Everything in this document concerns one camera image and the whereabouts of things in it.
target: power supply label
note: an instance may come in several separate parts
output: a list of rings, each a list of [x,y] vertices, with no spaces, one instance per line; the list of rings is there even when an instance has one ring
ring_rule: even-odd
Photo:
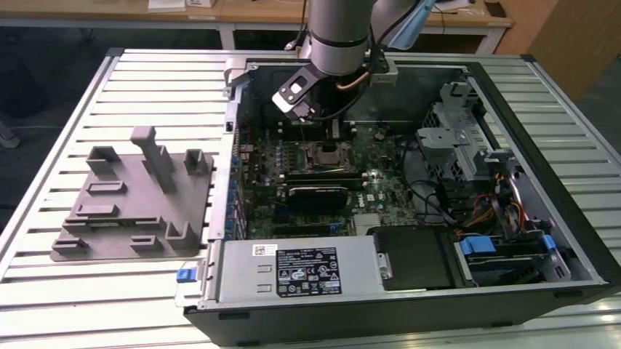
[[[277,293],[281,297],[341,294],[337,248],[279,249],[275,253]]]

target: aluminum slotted table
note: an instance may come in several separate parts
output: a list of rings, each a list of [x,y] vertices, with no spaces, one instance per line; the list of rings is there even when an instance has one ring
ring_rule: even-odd
[[[517,56],[394,56],[484,65],[621,260],[621,159],[538,64]],[[50,251],[87,176],[84,157],[95,145],[139,153],[128,141],[132,127],[152,125],[158,143],[170,153],[200,148],[215,157],[218,167],[228,105],[223,70],[231,57],[293,56],[285,52],[111,50],[0,237],[3,349],[216,348],[174,302],[176,270],[186,261],[203,258],[206,250],[183,260],[116,263],[56,263]],[[502,145],[500,128],[488,121]],[[520,326],[271,347],[617,348],[621,331],[613,325],[620,323],[621,301],[610,297],[562,308]]]

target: blue latch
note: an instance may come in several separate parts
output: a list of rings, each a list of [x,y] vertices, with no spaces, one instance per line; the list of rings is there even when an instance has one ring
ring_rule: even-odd
[[[473,253],[494,253],[496,247],[489,236],[469,236],[460,241],[464,255]]]
[[[556,249],[556,242],[552,239],[552,236],[548,234],[544,235],[544,244],[545,248],[548,249],[548,252],[552,252]]]
[[[196,268],[184,268],[176,271],[176,283],[196,282]]]

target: motherboard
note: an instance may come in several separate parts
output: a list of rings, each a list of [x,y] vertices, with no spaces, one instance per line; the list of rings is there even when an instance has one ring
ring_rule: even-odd
[[[382,124],[347,124],[347,137],[317,140],[311,127],[242,131],[247,238],[355,236],[415,225],[401,162],[407,139]]]

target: wooden desk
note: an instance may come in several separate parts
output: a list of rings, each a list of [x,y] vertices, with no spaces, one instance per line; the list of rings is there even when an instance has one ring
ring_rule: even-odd
[[[297,31],[302,0],[219,0],[212,8],[187,7],[184,12],[148,13],[148,0],[0,0],[0,26],[64,28],[215,29],[222,48],[235,49],[235,30]],[[492,17],[482,0],[477,15],[458,11],[433,13],[426,34],[484,36],[477,53],[492,54],[509,18]]]
[[[302,0],[224,0],[220,31],[228,37],[234,36],[235,30],[297,31],[301,28],[302,3]],[[477,53],[493,54],[513,21],[490,16],[482,0],[477,0],[473,10],[472,13],[449,11],[443,16],[431,13],[422,33],[484,36]]]

